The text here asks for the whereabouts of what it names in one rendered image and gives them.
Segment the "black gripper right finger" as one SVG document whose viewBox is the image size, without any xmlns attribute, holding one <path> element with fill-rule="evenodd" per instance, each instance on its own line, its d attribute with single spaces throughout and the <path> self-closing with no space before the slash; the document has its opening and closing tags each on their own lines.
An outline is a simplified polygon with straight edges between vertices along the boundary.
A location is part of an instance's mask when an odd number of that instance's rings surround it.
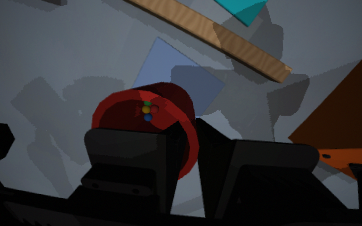
<svg viewBox="0 0 362 226">
<path fill-rule="evenodd" d="M 196 127 L 205 218 L 222 219 L 243 165 L 305 168 L 312 173 L 319 161 L 319 151 L 307 144 L 230 140 L 201 118 L 196 118 Z"/>
</svg>

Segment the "yellow marble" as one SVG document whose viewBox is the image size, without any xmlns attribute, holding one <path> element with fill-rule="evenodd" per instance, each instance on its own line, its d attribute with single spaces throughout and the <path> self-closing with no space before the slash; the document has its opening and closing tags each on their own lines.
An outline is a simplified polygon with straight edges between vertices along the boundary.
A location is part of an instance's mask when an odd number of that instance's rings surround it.
<svg viewBox="0 0 362 226">
<path fill-rule="evenodd" d="M 146 105 L 144 105 L 143 107 L 142 107 L 142 112 L 143 113 L 149 113 L 150 112 L 150 106 L 146 106 Z"/>
</svg>

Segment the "brown wooden bar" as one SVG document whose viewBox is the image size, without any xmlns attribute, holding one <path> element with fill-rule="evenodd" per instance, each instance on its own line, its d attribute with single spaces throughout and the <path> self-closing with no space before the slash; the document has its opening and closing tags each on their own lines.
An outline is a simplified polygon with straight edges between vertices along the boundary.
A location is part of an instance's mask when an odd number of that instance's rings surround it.
<svg viewBox="0 0 362 226">
<path fill-rule="evenodd" d="M 293 70 L 234 32 L 176 0 L 123 0 L 195 37 L 270 81 L 282 83 Z"/>
</svg>

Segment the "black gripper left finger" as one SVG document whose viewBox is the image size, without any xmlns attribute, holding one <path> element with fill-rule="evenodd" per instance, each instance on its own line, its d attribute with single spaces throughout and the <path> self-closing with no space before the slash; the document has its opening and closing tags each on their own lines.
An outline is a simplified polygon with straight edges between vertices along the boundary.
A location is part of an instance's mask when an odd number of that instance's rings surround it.
<svg viewBox="0 0 362 226">
<path fill-rule="evenodd" d="M 155 170 L 163 214 L 171 211 L 186 141 L 179 121 L 159 133 L 94 128 L 84 136 L 91 166 L 99 162 Z"/>
</svg>

